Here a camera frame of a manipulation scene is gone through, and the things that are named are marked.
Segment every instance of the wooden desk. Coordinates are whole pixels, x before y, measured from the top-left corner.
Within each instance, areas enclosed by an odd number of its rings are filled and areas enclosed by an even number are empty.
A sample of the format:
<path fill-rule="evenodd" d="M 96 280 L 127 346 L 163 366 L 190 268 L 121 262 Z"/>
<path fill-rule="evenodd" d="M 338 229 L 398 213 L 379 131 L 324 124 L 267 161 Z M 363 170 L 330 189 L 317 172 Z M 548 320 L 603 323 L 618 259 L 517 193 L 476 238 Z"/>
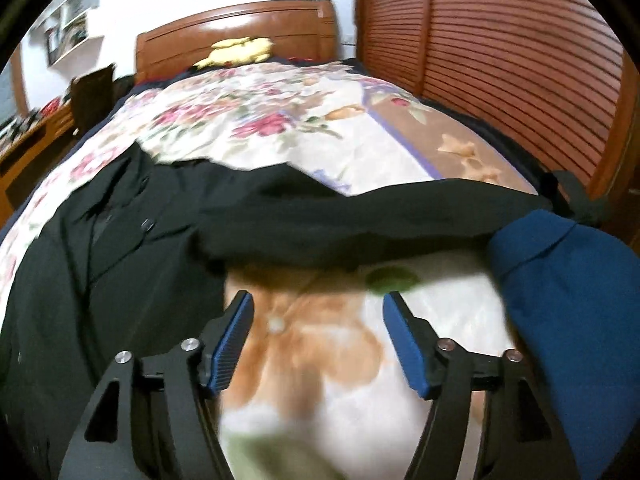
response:
<path fill-rule="evenodd" d="M 37 156 L 74 127 L 71 106 L 67 102 L 49 117 L 33 126 L 0 155 L 0 226 L 4 225 L 14 212 L 14 206 L 6 193 L 9 186 Z"/>

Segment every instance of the green pattern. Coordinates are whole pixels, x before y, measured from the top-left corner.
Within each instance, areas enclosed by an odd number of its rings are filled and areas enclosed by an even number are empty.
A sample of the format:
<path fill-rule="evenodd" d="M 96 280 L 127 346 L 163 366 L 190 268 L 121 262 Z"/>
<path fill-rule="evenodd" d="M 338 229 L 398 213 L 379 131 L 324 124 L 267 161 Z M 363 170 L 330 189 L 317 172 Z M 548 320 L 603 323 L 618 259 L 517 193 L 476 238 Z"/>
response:
<path fill-rule="evenodd" d="M 284 435 L 232 434 L 225 454 L 236 480 L 346 480 L 309 446 Z"/>
<path fill-rule="evenodd" d="M 405 267 L 380 267 L 372 270 L 365 277 L 367 288 L 379 296 L 393 290 L 406 292 L 420 283 L 420 278 Z"/>

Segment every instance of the jacket button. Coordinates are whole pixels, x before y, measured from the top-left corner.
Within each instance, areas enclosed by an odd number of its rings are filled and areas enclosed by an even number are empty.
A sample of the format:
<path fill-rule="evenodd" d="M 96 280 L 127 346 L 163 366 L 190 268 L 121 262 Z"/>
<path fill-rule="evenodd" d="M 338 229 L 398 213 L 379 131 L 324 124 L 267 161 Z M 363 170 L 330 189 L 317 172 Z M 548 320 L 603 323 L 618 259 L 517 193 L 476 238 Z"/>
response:
<path fill-rule="evenodd" d="M 140 225 L 140 228 L 145 232 L 148 233 L 149 231 L 151 231 L 151 229 L 154 228 L 154 225 L 156 225 L 152 220 L 150 220 L 149 218 L 147 218 L 144 222 L 142 222 L 142 224 Z"/>
<path fill-rule="evenodd" d="M 145 190 L 145 188 L 146 188 L 146 184 L 148 184 L 148 182 L 149 182 L 149 177 L 148 177 L 148 176 L 146 176 L 145 178 L 143 178 L 143 179 L 140 181 L 140 187 L 139 187 L 139 189 L 138 189 L 138 192 L 142 193 L 142 192 Z"/>

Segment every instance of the pink flower pattern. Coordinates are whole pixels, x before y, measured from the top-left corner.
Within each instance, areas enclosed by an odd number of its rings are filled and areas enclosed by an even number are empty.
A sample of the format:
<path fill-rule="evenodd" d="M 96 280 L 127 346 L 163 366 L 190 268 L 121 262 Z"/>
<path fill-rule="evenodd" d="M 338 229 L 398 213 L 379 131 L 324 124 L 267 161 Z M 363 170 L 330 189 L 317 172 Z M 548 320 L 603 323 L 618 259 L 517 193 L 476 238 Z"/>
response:
<path fill-rule="evenodd" d="M 399 97 L 394 97 L 391 99 L 391 102 L 397 106 L 411 106 L 411 103 L 409 101 L 407 101 L 406 99 L 401 99 Z"/>
<path fill-rule="evenodd" d="M 2 272 L 0 272 L 0 288 L 4 288 L 13 279 L 16 261 L 15 254 L 11 254 L 5 262 Z"/>
<path fill-rule="evenodd" d="M 238 101 L 232 98 L 221 98 L 209 104 L 179 104 L 174 105 L 156 116 L 152 127 L 169 126 L 175 123 L 193 124 L 234 110 Z"/>
<path fill-rule="evenodd" d="M 260 137 L 268 137 L 284 132 L 288 126 L 292 125 L 289 117 L 281 112 L 275 112 L 233 129 L 232 137 L 244 139 L 253 134 Z"/>
<path fill-rule="evenodd" d="M 88 153 L 85 155 L 80 164 L 71 170 L 70 177 L 72 180 L 79 180 L 87 175 L 94 175 L 102 168 L 116 158 L 122 150 L 112 148 L 103 153 Z"/>
<path fill-rule="evenodd" d="M 234 77 L 238 70 L 235 68 L 227 68 L 226 70 L 220 71 L 220 79 L 228 79 L 230 77 Z"/>

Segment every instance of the wooden cabinet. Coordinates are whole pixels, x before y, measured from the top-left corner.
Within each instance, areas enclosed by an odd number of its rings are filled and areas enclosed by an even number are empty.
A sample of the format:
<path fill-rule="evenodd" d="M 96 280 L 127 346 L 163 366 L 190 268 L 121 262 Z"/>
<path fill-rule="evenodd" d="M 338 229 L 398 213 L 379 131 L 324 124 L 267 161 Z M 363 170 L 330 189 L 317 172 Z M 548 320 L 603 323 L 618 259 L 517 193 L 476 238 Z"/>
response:
<path fill-rule="evenodd" d="M 358 0 L 357 25 L 373 76 L 486 121 L 585 185 L 598 171 L 623 48 L 587 0 Z"/>
<path fill-rule="evenodd" d="M 633 179 L 625 191 L 604 230 L 620 238 L 640 256 L 640 164 L 636 164 Z"/>
<path fill-rule="evenodd" d="M 66 103 L 49 117 L 32 127 L 0 155 L 0 226 L 4 225 L 14 212 L 14 209 L 20 205 L 20 203 L 15 203 L 8 196 L 7 191 L 9 188 L 16 183 L 17 179 L 39 156 L 57 141 L 60 141 L 65 134 L 70 135 L 70 130 L 74 128 L 71 106 Z M 36 182 L 44 176 L 48 166 L 50 164 L 44 164 L 42 174 L 33 175 Z"/>

